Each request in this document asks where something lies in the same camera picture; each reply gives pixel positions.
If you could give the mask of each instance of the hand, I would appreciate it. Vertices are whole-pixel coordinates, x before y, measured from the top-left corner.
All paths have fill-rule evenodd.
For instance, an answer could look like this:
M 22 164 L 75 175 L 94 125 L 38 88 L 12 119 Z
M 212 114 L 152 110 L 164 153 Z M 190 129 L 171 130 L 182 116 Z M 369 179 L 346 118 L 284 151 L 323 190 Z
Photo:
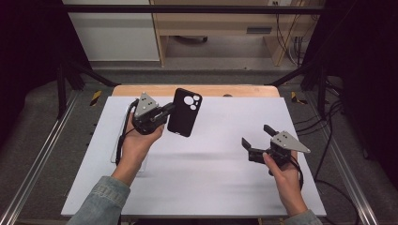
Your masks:
M 292 151 L 294 158 L 297 158 L 297 155 L 297 152 Z M 299 188 L 299 172 L 297 169 L 291 163 L 287 163 L 279 168 L 273 158 L 267 153 L 264 153 L 263 157 L 275 178 L 279 197 L 286 209 L 287 215 L 292 217 L 307 211 L 307 205 L 302 199 Z
M 153 133 L 142 135 L 132 125 L 132 113 L 126 128 L 126 138 L 122 146 L 122 157 L 112 177 L 130 186 L 135 175 L 140 170 L 146 154 L 152 144 L 161 137 L 164 125 L 159 126 Z

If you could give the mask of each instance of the aluminum rail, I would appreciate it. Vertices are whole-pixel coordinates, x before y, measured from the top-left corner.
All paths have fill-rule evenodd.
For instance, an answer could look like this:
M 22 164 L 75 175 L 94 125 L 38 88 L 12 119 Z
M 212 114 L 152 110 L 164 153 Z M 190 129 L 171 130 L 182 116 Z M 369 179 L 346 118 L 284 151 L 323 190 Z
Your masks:
M 316 99 L 314 94 L 306 93 L 307 99 L 309 99 L 309 103 L 312 106 L 315 113 L 318 112 L 316 105 Z M 327 141 L 330 135 L 330 129 L 328 126 L 325 126 L 323 129 L 324 138 Z M 351 168 L 349 167 L 347 161 L 344 158 L 342 151 L 340 150 L 339 145 L 331 136 L 330 153 L 332 155 L 333 161 L 336 164 L 337 170 L 342 176 L 345 187 L 348 191 L 349 196 L 351 197 L 352 202 L 356 205 L 358 209 L 358 213 L 360 215 L 360 219 L 364 225 L 377 225 L 377 219 L 375 217 L 375 213 L 373 212 L 370 204 L 366 200 L 365 195 L 360 187 L 360 184 L 355 178 L 355 175 L 352 173 Z
M 7 210 L 0 218 L 1 225 L 12 225 L 18 218 L 18 215 L 21 213 L 24 204 L 26 203 L 27 198 L 29 197 L 30 192 L 32 191 L 34 185 L 36 184 L 38 177 L 42 169 L 44 168 L 46 161 L 50 154 L 53 151 L 53 148 L 56 144 L 56 141 L 59 138 L 65 124 L 67 123 L 70 113 L 72 112 L 74 105 L 76 103 L 76 99 L 80 95 L 80 92 L 74 91 L 69 98 L 68 108 L 64 113 L 64 116 L 60 119 L 56 120 L 52 131 L 47 137 L 46 142 L 41 147 L 38 156 L 35 159 L 32 167 L 29 170 L 29 173 L 24 178 L 23 183 L 15 194 L 12 202 L 9 204 Z
M 246 7 L 185 5 L 42 5 L 42 9 L 84 13 L 217 13 L 217 14 L 301 14 L 344 13 L 343 8 L 329 7 Z

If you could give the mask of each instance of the gray floor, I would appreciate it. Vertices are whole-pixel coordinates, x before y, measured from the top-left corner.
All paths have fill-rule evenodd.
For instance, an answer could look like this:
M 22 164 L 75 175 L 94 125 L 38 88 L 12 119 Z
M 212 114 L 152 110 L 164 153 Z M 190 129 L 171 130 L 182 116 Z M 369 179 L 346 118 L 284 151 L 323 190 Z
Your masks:
M 271 83 L 294 69 L 288 58 L 282 67 L 274 67 L 262 38 L 243 39 L 240 37 L 209 37 L 207 43 L 197 40 L 171 39 L 166 65 L 156 63 L 98 63 L 99 74 L 120 83 Z M 307 120 L 315 115 L 309 104 L 292 102 L 291 93 L 298 99 L 308 100 L 313 92 L 302 92 L 298 86 L 300 77 L 279 87 L 282 97 L 294 123 Z M 71 187 L 80 163 L 83 160 L 91 133 L 100 118 L 106 97 L 112 88 L 84 76 L 86 87 L 80 92 L 76 106 L 54 146 L 45 167 L 19 215 L 22 219 L 66 220 L 60 211 Z M 95 106 L 89 106 L 95 91 L 102 95 Z M 327 101 L 338 100 L 328 92 Z M 0 212 L 5 212 L 23 179 L 29 172 L 36 156 L 50 133 L 57 114 L 56 83 L 41 86 L 26 98 L 25 107 L 12 130 L 11 138 L 0 156 Z M 297 124 L 297 130 L 306 128 L 316 119 Z M 332 119 L 333 136 L 344 152 L 344 156 L 356 175 L 360 186 L 375 212 L 379 224 L 398 224 L 398 191 L 374 160 L 362 156 L 361 144 L 344 113 L 336 113 Z M 306 156 L 314 174 L 322 155 L 325 139 L 320 131 L 302 135 L 300 140 L 313 152 Z M 332 183 L 346 193 L 346 188 L 334 161 L 327 154 L 319 178 Z M 353 224 L 355 211 L 350 203 L 333 188 L 317 185 L 328 218 L 337 224 Z M 170 221 L 155 221 L 166 224 Z M 204 219 L 199 224 L 253 224 L 252 220 Z M 277 218 L 270 218 L 267 224 L 279 224 Z

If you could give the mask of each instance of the sleeve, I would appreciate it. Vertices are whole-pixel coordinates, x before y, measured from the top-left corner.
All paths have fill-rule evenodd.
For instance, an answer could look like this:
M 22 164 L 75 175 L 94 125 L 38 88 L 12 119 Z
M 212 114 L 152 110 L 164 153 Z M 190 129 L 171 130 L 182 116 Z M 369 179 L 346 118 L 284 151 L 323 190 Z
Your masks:
M 102 176 L 68 225 L 117 224 L 129 194 L 126 184 L 112 176 Z
M 321 220 L 313 213 L 313 211 L 307 210 L 302 214 L 295 215 L 284 221 L 285 225 L 322 225 Z

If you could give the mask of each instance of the white tabletop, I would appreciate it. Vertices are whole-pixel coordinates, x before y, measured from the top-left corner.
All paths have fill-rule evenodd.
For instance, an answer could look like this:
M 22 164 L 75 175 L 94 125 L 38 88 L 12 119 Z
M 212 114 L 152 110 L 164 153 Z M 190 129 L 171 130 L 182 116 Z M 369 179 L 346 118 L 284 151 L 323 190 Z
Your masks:
M 172 97 L 154 97 L 160 105 Z M 72 216 L 91 188 L 115 169 L 111 162 L 126 109 L 135 97 L 109 97 L 62 215 Z M 285 216 L 274 178 L 265 165 L 250 162 L 241 146 L 267 149 L 263 125 L 297 138 L 281 97 L 204 97 L 189 138 L 164 130 L 151 147 L 145 170 L 134 180 L 122 215 L 138 218 L 263 218 Z M 325 216 L 305 157 L 302 194 Z

